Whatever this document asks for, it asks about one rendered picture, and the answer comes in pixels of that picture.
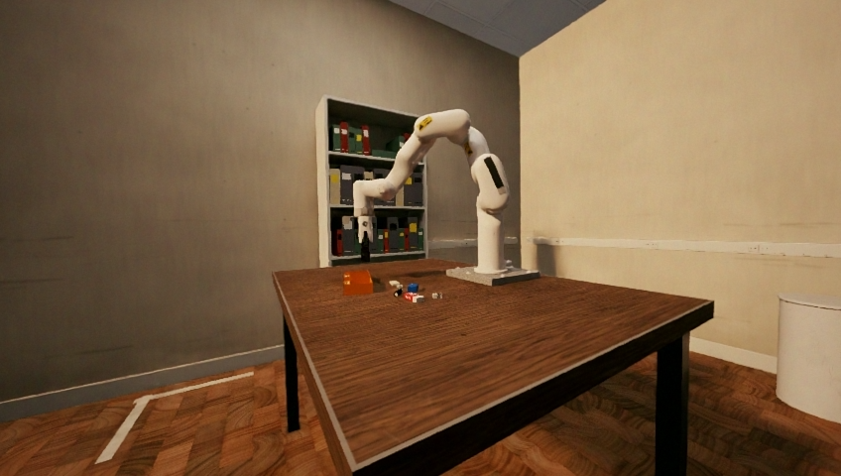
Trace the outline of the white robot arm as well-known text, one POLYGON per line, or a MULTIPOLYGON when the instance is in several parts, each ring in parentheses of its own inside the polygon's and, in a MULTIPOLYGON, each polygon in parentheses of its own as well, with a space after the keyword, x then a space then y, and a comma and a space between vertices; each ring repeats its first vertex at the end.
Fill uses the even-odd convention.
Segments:
POLYGON ((474 268, 474 272, 490 275, 508 273, 506 266, 512 265, 512 261, 504 259, 503 217, 503 210, 511 198, 508 182, 499 158, 490 154, 484 136, 470 126, 469 114, 459 109, 419 118, 415 131, 399 150, 385 179, 357 180, 353 183, 354 216, 343 216, 342 224, 349 224, 350 217, 374 216, 374 198, 384 201, 393 199, 436 139, 446 137, 463 148, 472 179, 479 184, 481 191, 476 202, 478 267, 474 268))

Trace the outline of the orange rack of bins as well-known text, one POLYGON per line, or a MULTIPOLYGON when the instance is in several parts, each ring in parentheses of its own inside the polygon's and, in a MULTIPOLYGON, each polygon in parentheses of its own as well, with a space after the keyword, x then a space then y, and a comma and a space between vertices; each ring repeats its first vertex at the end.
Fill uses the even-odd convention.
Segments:
POLYGON ((368 271, 345 272, 344 295, 364 295, 373 293, 373 283, 368 271))

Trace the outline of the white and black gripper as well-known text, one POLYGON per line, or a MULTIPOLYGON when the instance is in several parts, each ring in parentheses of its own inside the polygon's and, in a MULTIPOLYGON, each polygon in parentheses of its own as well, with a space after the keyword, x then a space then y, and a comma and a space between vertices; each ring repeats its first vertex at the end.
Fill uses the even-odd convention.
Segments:
POLYGON ((372 217, 374 216, 359 216, 358 222, 358 237, 361 243, 361 262, 370 262, 369 239, 373 243, 373 227, 372 217))

